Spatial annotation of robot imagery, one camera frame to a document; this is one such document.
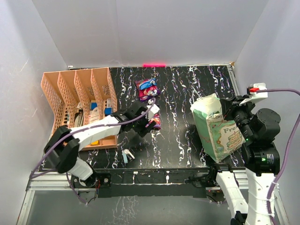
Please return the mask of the green illustrated paper gift bag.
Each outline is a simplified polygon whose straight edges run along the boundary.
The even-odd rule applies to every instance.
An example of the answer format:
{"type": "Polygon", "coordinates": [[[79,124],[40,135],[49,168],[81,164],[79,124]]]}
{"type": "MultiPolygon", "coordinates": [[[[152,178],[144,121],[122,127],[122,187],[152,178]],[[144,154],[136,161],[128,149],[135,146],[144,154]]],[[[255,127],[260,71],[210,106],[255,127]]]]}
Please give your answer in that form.
{"type": "Polygon", "coordinates": [[[236,123],[223,118],[216,94],[197,98],[190,109],[204,152],[215,162],[221,162],[245,142],[236,123]]]}

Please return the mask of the purple berries candy packet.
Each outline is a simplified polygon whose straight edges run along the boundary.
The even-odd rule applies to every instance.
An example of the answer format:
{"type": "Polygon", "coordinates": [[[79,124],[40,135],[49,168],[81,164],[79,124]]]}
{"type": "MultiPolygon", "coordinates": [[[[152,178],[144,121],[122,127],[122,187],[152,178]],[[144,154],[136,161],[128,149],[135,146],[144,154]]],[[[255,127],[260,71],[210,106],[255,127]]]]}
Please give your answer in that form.
{"type": "Polygon", "coordinates": [[[151,126],[151,129],[154,130],[160,130],[161,129],[161,119],[160,119],[160,113],[156,113],[153,118],[149,121],[149,123],[146,125],[146,128],[151,126]]]}

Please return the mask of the blue chocolate snack packet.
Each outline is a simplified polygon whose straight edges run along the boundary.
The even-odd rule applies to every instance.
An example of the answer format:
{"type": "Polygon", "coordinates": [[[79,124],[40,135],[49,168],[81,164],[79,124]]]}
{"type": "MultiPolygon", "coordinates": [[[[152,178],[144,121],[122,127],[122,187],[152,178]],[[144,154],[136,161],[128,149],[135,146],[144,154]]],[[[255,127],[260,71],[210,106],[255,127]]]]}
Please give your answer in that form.
{"type": "Polygon", "coordinates": [[[151,78],[151,79],[146,79],[143,81],[140,81],[138,84],[138,88],[139,90],[144,90],[147,89],[151,86],[155,86],[156,85],[156,79],[155,78],[151,78]]]}

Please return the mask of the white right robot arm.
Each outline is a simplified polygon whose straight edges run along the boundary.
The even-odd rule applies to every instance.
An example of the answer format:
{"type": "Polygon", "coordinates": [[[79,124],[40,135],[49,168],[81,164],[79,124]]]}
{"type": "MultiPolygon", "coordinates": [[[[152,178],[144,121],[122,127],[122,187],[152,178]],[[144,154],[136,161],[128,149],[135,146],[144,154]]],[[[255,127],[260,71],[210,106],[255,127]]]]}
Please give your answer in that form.
{"type": "Polygon", "coordinates": [[[248,201],[245,201],[233,170],[217,165],[209,181],[220,186],[232,216],[232,225],[272,225],[274,218],[274,179],[279,174],[280,156],[274,144],[280,132],[280,116],[262,108],[255,114],[255,105],[265,100],[267,93],[220,99],[225,120],[233,120],[245,139],[242,157],[248,180],[248,201]]]}

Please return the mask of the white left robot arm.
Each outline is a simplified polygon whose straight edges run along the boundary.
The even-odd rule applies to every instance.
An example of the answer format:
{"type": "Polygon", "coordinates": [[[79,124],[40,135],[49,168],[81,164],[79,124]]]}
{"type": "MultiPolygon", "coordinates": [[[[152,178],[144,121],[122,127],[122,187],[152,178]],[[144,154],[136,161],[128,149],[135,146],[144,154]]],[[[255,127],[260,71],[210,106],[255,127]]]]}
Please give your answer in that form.
{"type": "Polygon", "coordinates": [[[85,186],[92,187],[98,181],[97,172],[79,158],[79,152],[97,140],[130,130],[144,137],[155,126],[153,117],[157,113],[159,107],[156,104],[136,102],[129,109],[114,112],[88,125],[74,128],[60,126],[44,148],[45,158],[56,172],[69,173],[85,186]]]}

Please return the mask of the purple Fox's candy packet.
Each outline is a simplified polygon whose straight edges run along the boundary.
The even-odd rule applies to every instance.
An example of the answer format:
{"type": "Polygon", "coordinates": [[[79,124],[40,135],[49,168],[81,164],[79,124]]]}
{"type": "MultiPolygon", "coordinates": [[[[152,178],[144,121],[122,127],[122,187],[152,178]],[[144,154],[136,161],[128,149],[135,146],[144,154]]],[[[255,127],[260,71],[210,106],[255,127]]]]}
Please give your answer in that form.
{"type": "Polygon", "coordinates": [[[161,91],[158,88],[157,84],[155,86],[151,86],[147,89],[139,90],[138,84],[139,84],[140,81],[135,82],[135,85],[137,87],[137,90],[138,90],[138,93],[139,93],[139,100],[141,102],[148,101],[149,99],[160,95],[161,91]]]}

